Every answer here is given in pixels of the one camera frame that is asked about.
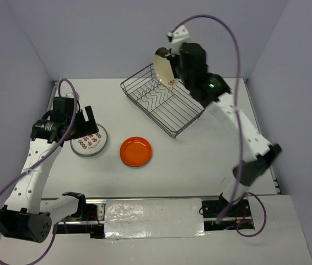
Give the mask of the beige plate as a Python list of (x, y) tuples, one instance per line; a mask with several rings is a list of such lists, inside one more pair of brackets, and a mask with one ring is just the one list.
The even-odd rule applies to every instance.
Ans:
[(156, 50), (153, 58), (153, 67), (159, 82), (165, 87), (175, 87), (179, 81), (174, 77), (171, 63), (168, 60), (170, 56), (169, 50), (165, 47), (160, 47)]

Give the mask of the orange plastic plate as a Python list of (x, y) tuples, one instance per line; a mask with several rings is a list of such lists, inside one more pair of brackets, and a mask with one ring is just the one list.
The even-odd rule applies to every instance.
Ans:
[(120, 146), (120, 159), (130, 167), (146, 165), (152, 158), (152, 153), (149, 141), (139, 136), (126, 139)]

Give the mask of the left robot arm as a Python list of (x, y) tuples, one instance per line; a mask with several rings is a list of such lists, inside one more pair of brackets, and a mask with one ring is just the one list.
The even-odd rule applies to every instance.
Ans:
[(32, 127), (23, 176), (0, 208), (2, 236), (41, 243), (55, 223), (68, 216), (81, 220), (88, 215), (90, 207), (81, 193), (65, 192), (52, 203), (41, 205), (44, 187), (68, 128), (72, 130), (67, 140), (98, 132), (91, 106), (80, 110), (73, 98), (55, 97), (52, 110)]

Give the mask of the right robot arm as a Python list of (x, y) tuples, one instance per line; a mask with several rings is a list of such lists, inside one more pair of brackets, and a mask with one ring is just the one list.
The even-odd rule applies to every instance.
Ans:
[(171, 68), (190, 96), (212, 114), (239, 147), (239, 162), (233, 167), (234, 180), (221, 193), (220, 212), (233, 215), (238, 201), (274, 163), (282, 148), (270, 143), (237, 106), (238, 92), (232, 91), (218, 74), (208, 71), (206, 52), (197, 43), (173, 45)]

